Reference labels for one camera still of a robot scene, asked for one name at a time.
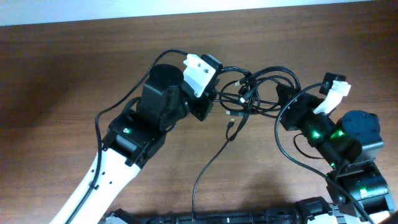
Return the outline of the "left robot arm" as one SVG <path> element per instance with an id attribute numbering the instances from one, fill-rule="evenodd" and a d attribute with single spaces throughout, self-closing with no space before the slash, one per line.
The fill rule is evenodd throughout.
<path id="1" fill-rule="evenodd" d="M 220 64 L 154 65 L 142 95 L 129 100 L 100 139 L 89 171 L 52 223 L 98 223 L 114 199 L 164 145 L 167 133 L 189 114 L 203 121 L 214 100 Z"/>

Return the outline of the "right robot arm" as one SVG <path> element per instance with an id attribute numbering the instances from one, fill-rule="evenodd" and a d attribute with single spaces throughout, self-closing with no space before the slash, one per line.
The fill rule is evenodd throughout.
<path id="1" fill-rule="evenodd" d="M 327 182 L 327 190 L 341 213 L 362 222 L 376 223 L 378 215 L 394 212 L 395 205 L 385 178 L 374 160 L 383 148 L 379 119 L 361 110 L 347 112 L 337 122 L 329 114 L 350 91 L 346 82 L 334 81 L 331 87 L 317 84 L 326 98 L 320 99 L 305 88 L 276 87 L 280 112 L 274 129 L 299 130 L 327 161 L 332 170 L 323 174 L 310 166 L 306 169 Z"/>

